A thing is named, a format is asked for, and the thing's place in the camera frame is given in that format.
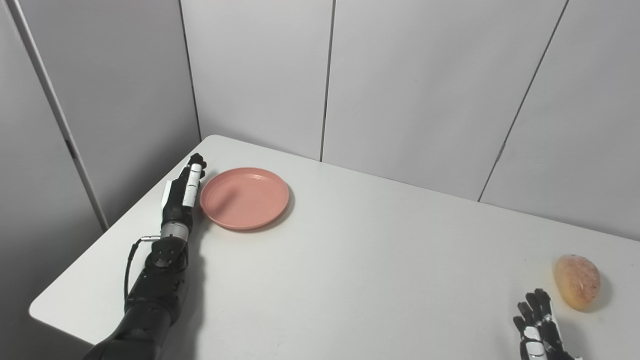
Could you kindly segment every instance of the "white wall panel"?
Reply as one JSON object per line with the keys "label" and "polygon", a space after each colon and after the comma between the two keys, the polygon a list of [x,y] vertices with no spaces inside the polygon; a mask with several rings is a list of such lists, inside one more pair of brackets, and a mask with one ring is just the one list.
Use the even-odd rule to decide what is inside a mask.
{"label": "white wall panel", "polygon": [[332,0],[183,0],[202,136],[318,159]]}
{"label": "white wall panel", "polygon": [[113,223],[198,143],[177,0],[20,0]]}
{"label": "white wall panel", "polygon": [[638,14],[569,2],[483,202],[640,239]]}
{"label": "white wall panel", "polygon": [[478,199],[563,5],[338,0],[323,160]]}
{"label": "white wall panel", "polygon": [[30,318],[28,307],[101,232],[0,1],[0,359],[62,360],[86,350],[79,340]]}

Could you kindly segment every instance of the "white table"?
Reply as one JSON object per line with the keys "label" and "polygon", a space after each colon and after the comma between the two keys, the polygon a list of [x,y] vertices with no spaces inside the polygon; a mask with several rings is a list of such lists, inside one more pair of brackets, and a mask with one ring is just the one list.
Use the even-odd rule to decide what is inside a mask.
{"label": "white table", "polygon": [[[517,360],[511,318],[536,287],[556,301],[573,355],[638,356],[636,241],[220,136],[194,151],[209,163],[205,181],[261,167],[292,196],[261,231],[200,223],[189,239],[191,288],[165,359]],[[138,237],[158,233],[163,188],[164,179],[32,303],[31,315],[90,343],[110,334],[123,315],[127,254]],[[602,271],[590,313],[559,297],[552,264],[566,253]]]}

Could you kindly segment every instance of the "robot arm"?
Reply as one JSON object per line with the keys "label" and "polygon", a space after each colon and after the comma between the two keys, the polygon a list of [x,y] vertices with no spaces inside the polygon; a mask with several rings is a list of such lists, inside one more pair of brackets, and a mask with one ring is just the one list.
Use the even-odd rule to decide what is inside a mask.
{"label": "robot arm", "polygon": [[518,303],[521,316],[513,318],[520,331],[522,360],[582,360],[564,349],[549,294],[542,289],[527,293],[527,302]]}
{"label": "robot arm", "polygon": [[155,240],[131,292],[127,292],[125,285],[124,317],[116,330],[95,345],[84,360],[160,358],[169,327],[180,317],[189,288],[187,240],[193,228],[191,210],[205,167],[206,162],[196,153],[180,176],[168,184],[160,236],[146,236],[138,241]]}

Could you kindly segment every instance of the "pink plate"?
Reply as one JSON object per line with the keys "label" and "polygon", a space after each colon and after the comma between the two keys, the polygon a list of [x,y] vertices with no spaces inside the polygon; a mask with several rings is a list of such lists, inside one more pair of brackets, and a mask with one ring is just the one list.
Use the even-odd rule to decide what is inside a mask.
{"label": "pink plate", "polygon": [[287,207],[289,187],[276,174],[252,167],[235,168],[211,179],[200,194],[200,206],[216,224],[255,229],[273,221]]}

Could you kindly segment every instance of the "bread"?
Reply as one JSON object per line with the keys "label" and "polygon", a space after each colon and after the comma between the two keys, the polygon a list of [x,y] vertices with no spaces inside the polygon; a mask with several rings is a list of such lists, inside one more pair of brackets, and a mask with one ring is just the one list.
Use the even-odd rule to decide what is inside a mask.
{"label": "bread", "polygon": [[564,301],[579,311],[586,310],[600,291],[598,268],[582,256],[561,256],[554,268],[554,278]]}

